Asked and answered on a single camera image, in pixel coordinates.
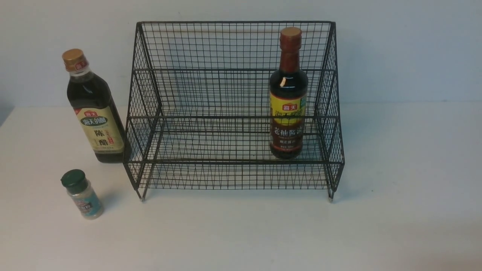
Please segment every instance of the glass bottle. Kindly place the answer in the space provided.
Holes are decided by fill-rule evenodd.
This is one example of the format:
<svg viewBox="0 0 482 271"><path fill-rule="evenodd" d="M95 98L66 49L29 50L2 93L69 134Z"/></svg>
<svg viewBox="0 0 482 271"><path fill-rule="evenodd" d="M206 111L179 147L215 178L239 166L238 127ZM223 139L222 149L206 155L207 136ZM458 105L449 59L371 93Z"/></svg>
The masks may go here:
<svg viewBox="0 0 482 271"><path fill-rule="evenodd" d="M70 73L67 97L74 108L97 159L103 163L122 162L124 126L107 83L93 73L80 49L62 54Z"/></svg>
<svg viewBox="0 0 482 271"><path fill-rule="evenodd" d="M303 146L308 77L299 68L301 30L287 27L280 35L280 68L269 78L271 116L270 149L279 159L298 156Z"/></svg>
<svg viewBox="0 0 482 271"><path fill-rule="evenodd" d="M61 181L84 218L96 219L104 212L104 207L82 170L68 171L62 176Z"/></svg>

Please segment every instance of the bottle cap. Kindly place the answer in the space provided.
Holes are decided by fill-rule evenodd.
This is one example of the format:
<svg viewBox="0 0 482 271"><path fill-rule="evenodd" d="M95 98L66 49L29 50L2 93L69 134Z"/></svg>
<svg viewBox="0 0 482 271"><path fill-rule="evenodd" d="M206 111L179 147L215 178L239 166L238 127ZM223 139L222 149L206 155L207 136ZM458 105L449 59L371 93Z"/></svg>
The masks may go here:
<svg viewBox="0 0 482 271"><path fill-rule="evenodd" d="M78 71L89 65L81 49L70 49L62 54L65 69L67 71Z"/></svg>
<svg viewBox="0 0 482 271"><path fill-rule="evenodd" d="M62 185L71 194L79 194L87 189L89 183L85 179L85 173L80 169L72 169L62 176Z"/></svg>
<svg viewBox="0 0 482 271"><path fill-rule="evenodd" d="M283 51L299 51L301 48L301 29L287 27L281 30L280 48Z"/></svg>

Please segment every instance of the dark liquid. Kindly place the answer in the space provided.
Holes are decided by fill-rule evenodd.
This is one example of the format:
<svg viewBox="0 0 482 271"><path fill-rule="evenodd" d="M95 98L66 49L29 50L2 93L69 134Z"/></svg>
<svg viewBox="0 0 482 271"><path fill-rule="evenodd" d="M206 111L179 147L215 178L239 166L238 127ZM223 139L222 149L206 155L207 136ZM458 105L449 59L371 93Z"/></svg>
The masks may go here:
<svg viewBox="0 0 482 271"><path fill-rule="evenodd" d="M114 122L122 136L125 136L124 126L117 112L116 105L112 100L109 86L93 72L79 77L70 77L67 87L67 97L74 109L97 108L103 109L107 106L112 110ZM124 143L124 151L129 150ZM96 153L97 159L103 163L121 163L124 152L120 153Z"/></svg>
<svg viewBox="0 0 482 271"><path fill-rule="evenodd" d="M285 78L283 87L280 87L281 81ZM275 96L284 99L297 99L306 95L308 87L308 77L302 70L297 70L293 73L287 73L279 69L275 71L269 78L269 89L271 93ZM303 141L300 140L298 143L299 148L293 151L281 151L275 149L272 143L269 145L273 155L279 159L292 159L301 153L301 145Z"/></svg>

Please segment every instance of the wire rack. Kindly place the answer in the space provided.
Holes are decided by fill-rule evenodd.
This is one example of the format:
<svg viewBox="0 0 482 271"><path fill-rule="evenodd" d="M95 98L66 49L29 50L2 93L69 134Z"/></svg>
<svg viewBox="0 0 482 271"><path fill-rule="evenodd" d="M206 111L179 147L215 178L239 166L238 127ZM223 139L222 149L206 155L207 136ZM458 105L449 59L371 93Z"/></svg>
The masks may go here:
<svg viewBox="0 0 482 271"><path fill-rule="evenodd" d="M279 35L303 31L303 148L269 149L268 80ZM139 198L163 189L327 189L345 164L334 22L139 22L124 166Z"/></svg>

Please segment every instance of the yellow label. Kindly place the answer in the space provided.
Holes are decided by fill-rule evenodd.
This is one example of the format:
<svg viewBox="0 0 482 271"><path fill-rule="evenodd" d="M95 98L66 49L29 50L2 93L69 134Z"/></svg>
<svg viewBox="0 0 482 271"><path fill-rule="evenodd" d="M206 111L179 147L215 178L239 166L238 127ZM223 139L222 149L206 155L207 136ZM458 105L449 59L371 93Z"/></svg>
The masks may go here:
<svg viewBox="0 0 482 271"><path fill-rule="evenodd" d="M110 107L76 109L75 113L95 153L124 151L124 141Z"/></svg>
<svg viewBox="0 0 482 271"><path fill-rule="evenodd" d="M305 115L306 109L306 96L299 97L298 99L290 100L280 98L271 93L271 115L286 116L286 117L303 117ZM285 119L274 119L280 125L293 125L303 119L301 118L285 118Z"/></svg>

